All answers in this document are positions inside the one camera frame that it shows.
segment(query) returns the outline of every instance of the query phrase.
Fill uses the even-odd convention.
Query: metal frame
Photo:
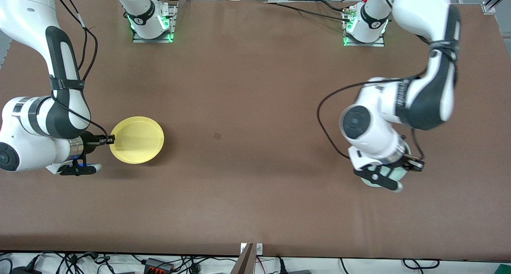
[[[230,274],[254,274],[257,248],[258,247],[254,243],[247,243],[243,248],[240,257],[236,261],[236,264],[232,267]]]
[[[502,2],[502,0],[486,0],[482,2],[482,11],[484,14],[495,14],[495,7]]]

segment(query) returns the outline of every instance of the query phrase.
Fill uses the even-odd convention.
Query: brown table surface
[[[418,132],[424,172],[407,174],[394,194],[354,176],[315,112],[337,88],[424,68],[426,45],[395,22],[386,47],[343,47],[334,20],[259,2],[192,1],[174,43],[133,44],[118,1],[75,2],[100,42],[85,89],[93,119],[111,130],[148,116],[165,145],[142,165],[99,148],[89,161],[103,170],[92,176],[0,172],[1,248],[238,254],[239,243],[262,242],[267,256],[511,259],[511,63],[479,5],[460,6],[453,117]],[[320,3],[296,6],[335,15]],[[81,28],[60,6],[58,16],[80,54]],[[1,105],[49,94],[43,59],[19,43],[0,81]],[[342,149],[338,120],[356,93],[323,112]]]

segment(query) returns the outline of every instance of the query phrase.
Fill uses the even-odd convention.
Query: mounting plate
[[[176,30],[177,5],[168,5],[168,11],[164,12],[161,23],[163,26],[168,25],[168,29],[160,36],[154,39],[141,38],[133,31],[133,43],[172,43],[174,41],[174,32]]]
[[[352,27],[354,20],[356,20],[356,10],[354,10],[355,6],[351,6],[345,11],[341,12],[341,18],[347,18],[351,20],[351,22],[344,22],[343,21],[343,45],[348,46],[361,46],[361,47],[385,47],[385,41],[383,40],[383,33],[385,33],[385,29],[383,29],[383,33],[380,35],[380,37],[372,42],[372,43],[363,43],[361,41],[356,40],[349,32],[346,30],[350,27]]]
[[[247,243],[241,243],[240,253],[243,252],[243,250],[245,249],[246,245],[247,245]],[[257,243],[255,245],[255,250],[256,250],[255,254],[257,256],[263,256],[263,244],[262,243]]]

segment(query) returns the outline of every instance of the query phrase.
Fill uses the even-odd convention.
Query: white plastic casing
[[[163,15],[164,8],[168,9],[168,4],[157,0],[119,0],[127,13],[134,16],[144,14],[151,7],[151,1],[154,3],[155,11],[153,16],[146,21],[145,25],[137,25],[131,22],[135,32],[144,39],[153,39],[160,36],[168,27],[162,27],[160,16]]]
[[[379,25],[376,29],[371,29],[369,25],[362,19],[361,8],[365,5],[366,13],[372,18],[382,19],[386,18],[391,11],[391,8],[385,0],[367,0],[366,3],[359,2],[355,5],[356,20],[351,28],[346,31],[351,34],[356,40],[363,43],[372,43],[376,41],[385,29],[386,23]]]

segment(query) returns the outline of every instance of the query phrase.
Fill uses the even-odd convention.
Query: black robot arm segment
[[[74,110],[79,106],[79,109],[86,110],[84,114],[88,116],[88,106],[82,91],[85,83],[79,79],[71,40],[64,31],[54,26],[46,29],[46,40],[53,65],[53,76],[50,75],[53,96],[67,108]],[[55,138],[74,139],[84,133],[88,126],[88,123],[80,124],[78,120],[83,121],[54,102],[46,115],[46,130]]]
[[[407,96],[410,95],[408,86],[414,85],[410,79],[404,79],[398,84],[396,96],[396,116],[401,123],[412,128],[429,130],[447,121],[449,116],[442,116],[442,110],[452,108],[446,95],[451,95],[456,85],[456,61],[458,59],[458,42],[460,39],[460,13],[458,8],[451,5],[445,31],[445,38],[442,41],[427,42],[430,47],[430,58],[441,56],[438,71],[432,79],[416,94],[409,106],[404,107]]]

